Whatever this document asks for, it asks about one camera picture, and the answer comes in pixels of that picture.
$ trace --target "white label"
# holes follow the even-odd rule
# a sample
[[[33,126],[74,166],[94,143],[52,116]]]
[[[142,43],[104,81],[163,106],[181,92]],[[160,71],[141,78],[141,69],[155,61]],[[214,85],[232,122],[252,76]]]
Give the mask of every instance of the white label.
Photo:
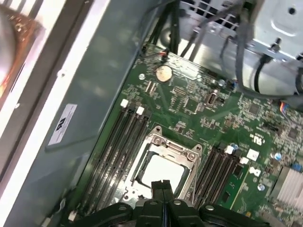
[[[253,160],[253,161],[256,161],[259,157],[259,152],[253,150],[253,149],[250,149],[247,153],[247,158]]]
[[[61,142],[61,140],[66,132],[66,129],[71,121],[71,118],[75,113],[76,108],[77,108],[76,104],[67,104],[66,105],[66,107],[63,110],[63,113],[57,123],[55,131],[53,132],[53,135],[52,135],[51,139],[49,140],[48,145],[53,145],[53,144],[57,144],[57,143]]]

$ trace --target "heatsink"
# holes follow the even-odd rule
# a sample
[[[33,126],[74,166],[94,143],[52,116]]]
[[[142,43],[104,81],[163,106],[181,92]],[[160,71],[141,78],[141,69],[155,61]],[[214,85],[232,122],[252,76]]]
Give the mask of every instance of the heatsink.
[[[285,206],[303,210],[303,174],[284,167],[271,196]]]

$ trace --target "motherboard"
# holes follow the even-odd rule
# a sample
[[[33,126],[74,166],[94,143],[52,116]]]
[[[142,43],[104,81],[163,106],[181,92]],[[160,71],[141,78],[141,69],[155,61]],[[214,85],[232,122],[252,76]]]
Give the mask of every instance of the motherboard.
[[[118,95],[69,203],[72,218],[151,197],[178,198],[272,226],[303,223],[301,113],[237,91],[237,82],[149,46]]]

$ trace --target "green circuit board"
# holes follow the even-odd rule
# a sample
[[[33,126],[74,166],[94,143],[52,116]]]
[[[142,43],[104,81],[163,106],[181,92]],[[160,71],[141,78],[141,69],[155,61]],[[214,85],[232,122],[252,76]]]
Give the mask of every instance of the green circuit board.
[[[150,47],[148,51],[151,54],[161,49]],[[160,72],[159,67],[163,65],[166,67]],[[171,78],[165,75],[169,69]],[[301,114],[293,110],[287,112],[299,123],[294,124],[280,113],[278,104],[247,97],[237,92],[232,81],[174,54],[169,54],[166,62],[162,62],[160,56],[135,62],[80,179],[71,207],[77,207],[83,196],[92,166],[109,136],[123,99],[151,113],[146,133],[159,125],[163,135],[184,146],[201,144],[201,168],[218,142],[236,144],[241,157],[247,157],[250,150],[258,152],[256,160],[250,159],[239,173],[229,177],[218,204],[252,218],[258,218],[260,210],[267,210],[288,225],[301,215],[291,208],[277,210],[268,199],[281,166],[300,163],[301,155],[303,157]],[[272,162],[273,153],[282,155],[280,162]],[[251,167],[261,174],[250,173]],[[265,187],[262,191],[258,188],[260,184]]]

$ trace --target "cpu socket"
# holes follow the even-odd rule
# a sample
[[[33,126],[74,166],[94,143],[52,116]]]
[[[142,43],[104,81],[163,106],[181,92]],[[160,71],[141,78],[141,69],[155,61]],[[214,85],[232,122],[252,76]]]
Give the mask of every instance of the cpu socket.
[[[186,148],[162,136],[155,127],[144,139],[125,182],[123,201],[135,205],[140,198],[152,197],[153,181],[170,180],[175,198],[184,199],[200,164],[202,146]]]

